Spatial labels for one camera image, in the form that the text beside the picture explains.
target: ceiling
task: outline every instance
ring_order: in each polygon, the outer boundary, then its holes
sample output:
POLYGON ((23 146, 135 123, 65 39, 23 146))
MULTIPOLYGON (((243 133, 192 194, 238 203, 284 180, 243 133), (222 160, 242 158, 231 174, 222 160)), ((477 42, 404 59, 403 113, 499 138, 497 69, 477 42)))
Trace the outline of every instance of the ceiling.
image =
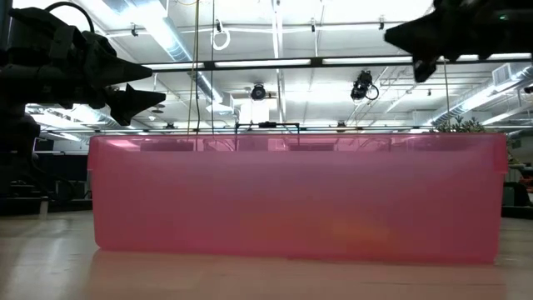
MULTIPOLYGON (((54 2, 56 1, 14 0, 14 7, 44 8, 54 2)), ((136 20, 118 16, 103 0, 72 2, 87 9, 101 34, 121 35, 110 37, 119 57, 136 63, 173 61, 149 31, 143 29, 142 24, 137 25, 142 33, 138 37, 128 34, 132 29, 132 22, 136 20)), ((185 3, 191 2, 192 0, 168 1, 168 16, 190 53, 194 46, 196 6, 185 3)), ((302 0, 281 0, 277 11, 282 22, 278 26, 282 25, 287 32, 282 34, 278 48, 279 58, 309 58, 316 54, 320 57, 405 54, 383 41, 384 31, 379 30, 380 18, 384 18, 386 22, 403 23, 428 13, 431 4, 432 0, 410 0, 409 5, 397 0, 311 0, 305 1, 305 4, 302 0), (313 18, 316 25, 322 24, 328 29, 317 31, 315 35, 311 31, 313 18)), ((271 33, 271 0, 200 0, 199 7, 198 26, 206 30, 198 33, 200 61, 276 58, 271 33), (221 51, 215 51, 211 45, 213 17, 219 19, 225 28, 260 32, 231 30, 229 45, 221 51)), ((53 13, 66 23, 77 25, 82 30, 87 29, 86 20, 76 10, 60 7, 53 13)), ((223 44, 224 41, 223 34, 217 36, 217 44, 223 44)), ((445 108, 448 101, 453 106, 464 100, 462 95, 490 81, 492 71, 501 65, 502 63, 449 65, 446 70, 439 66, 427 82, 418 85, 414 83, 411 67, 284 69, 281 73, 285 92, 281 95, 281 103, 285 106, 287 122, 299 122, 305 126, 334 126, 338 121, 362 125, 423 125, 445 108), (381 95, 375 101, 363 102, 353 113, 356 106, 350 98, 350 91, 363 70, 371 71, 381 95)), ((237 109, 243 105, 252 105, 252 100, 247 96, 247 88, 253 88, 254 83, 263 83, 265 89, 274 96, 264 100, 268 104, 258 109, 269 109, 270 120, 279 121, 276 69, 217 71, 206 72, 204 75, 219 92, 230 93, 234 97, 237 109)), ((159 73, 157 78, 130 84, 135 89, 167 94, 167 100, 163 103, 165 107, 162 109, 164 113, 142 112, 135 117, 139 123, 149 128, 162 128, 167 123, 186 128, 190 109, 191 124, 196 126, 197 104, 191 94, 191 78, 185 72, 159 73)), ((514 96, 514 93, 502 94, 492 102, 475 107, 471 114, 487 119, 509 112, 519 104, 514 96)), ((525 96, 523 100, 527 106, 530 105, 528 97, 525 96)), ((210 105, 209 101, 201 95, 198 105, 201 127, 210 127, 211 114, 206 110, 206 106, 210 105)), ((524 120, 524 113, 527 116, 526 109, 496 124, 515 123, 513 118, 529 122, 527 117, 524 120)), ((235 122, 235 116, 231 114, 216 113, 214 119, 216 127, 231 126, 235 122)), ((68 124, 63 124, 63 127, 69 128, 68 124)), ((73 124, 72 127, 78 128, 79 125, 73 124)))

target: wooden floor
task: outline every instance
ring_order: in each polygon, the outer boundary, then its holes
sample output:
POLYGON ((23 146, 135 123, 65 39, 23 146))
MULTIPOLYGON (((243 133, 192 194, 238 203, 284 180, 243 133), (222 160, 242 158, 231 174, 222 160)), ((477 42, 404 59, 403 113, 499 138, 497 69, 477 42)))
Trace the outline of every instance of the wooden floor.
POLYGON ((533 221, 503 219, 495 266, 98 251, 89 212, 0 218, 0 299, 533 299, 533 221))

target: pink plastic bin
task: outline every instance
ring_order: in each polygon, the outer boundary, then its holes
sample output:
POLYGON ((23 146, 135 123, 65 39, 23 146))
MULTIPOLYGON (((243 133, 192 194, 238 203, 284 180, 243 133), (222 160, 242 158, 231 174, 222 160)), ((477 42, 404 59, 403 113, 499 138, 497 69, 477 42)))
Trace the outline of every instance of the pink plastic bin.
POLYGON ((500 134, 93 137, 105 250, 491 263, 500 134))

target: translucent plastic container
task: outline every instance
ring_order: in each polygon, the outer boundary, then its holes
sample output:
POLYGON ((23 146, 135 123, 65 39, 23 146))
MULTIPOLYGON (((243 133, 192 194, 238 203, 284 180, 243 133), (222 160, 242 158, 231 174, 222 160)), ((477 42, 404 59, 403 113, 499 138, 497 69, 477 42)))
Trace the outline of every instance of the translucent plastic container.
POLYGON ((491 263, 500 134, 93 137, 105 250, 491 263))

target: air duct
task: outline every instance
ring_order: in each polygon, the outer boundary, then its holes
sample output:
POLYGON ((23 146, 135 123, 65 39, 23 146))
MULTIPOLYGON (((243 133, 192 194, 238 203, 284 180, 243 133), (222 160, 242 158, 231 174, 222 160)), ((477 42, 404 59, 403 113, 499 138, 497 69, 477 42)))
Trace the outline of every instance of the air duct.
MULTIPOLYGON (((152 37, 165 49, 174 62, 185 63, 192 61, 192 55, 186 49, 180 33, 176 29, 174 22, 167 17, 165 5, 160 0, 103 0, 106 5, 116 14, 130 18, 136 23, 140 23, 152 35, 152 37)), ((198 89, 204 96, 217 103, 222 102, 222 96, 217 92, 212 83, 202 72, 187 73, 192 80, 196 81, 198 89)))
POLYGON ((522 62, 507 63, 492 73, 491 80, 480 84, 450 103, 450 113, 445 105, 436 110, 434 117, 423 125, 446 122, 498 98, 505 91, 525 85, 531 80, 533 80, 533 66, 528 67, 528 64, 522 62))

